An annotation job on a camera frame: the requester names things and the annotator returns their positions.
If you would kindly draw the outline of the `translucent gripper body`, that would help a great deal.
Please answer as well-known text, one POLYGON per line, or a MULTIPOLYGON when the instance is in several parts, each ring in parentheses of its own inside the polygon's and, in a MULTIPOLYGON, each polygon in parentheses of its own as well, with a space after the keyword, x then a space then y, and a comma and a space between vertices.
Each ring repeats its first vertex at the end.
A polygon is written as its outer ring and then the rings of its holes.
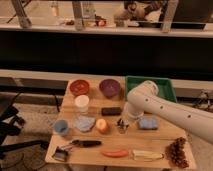
POLYGON ((132 104, 126 102, 124 104, 122 117, 126 122, 134 122, 138 119, 139 113, 132 104))

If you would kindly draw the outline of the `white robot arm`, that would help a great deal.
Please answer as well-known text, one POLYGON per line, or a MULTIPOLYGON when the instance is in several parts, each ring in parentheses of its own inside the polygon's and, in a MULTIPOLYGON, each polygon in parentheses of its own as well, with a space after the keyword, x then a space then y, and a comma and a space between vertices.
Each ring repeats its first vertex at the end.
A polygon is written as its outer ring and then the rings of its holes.
POLYGON ((158 96, 159 88, 146 80, 126 96, 125 115, 136 120, 144 112, 156 114, 172 124, 213 144, 213 113, 174 103, 158 96))

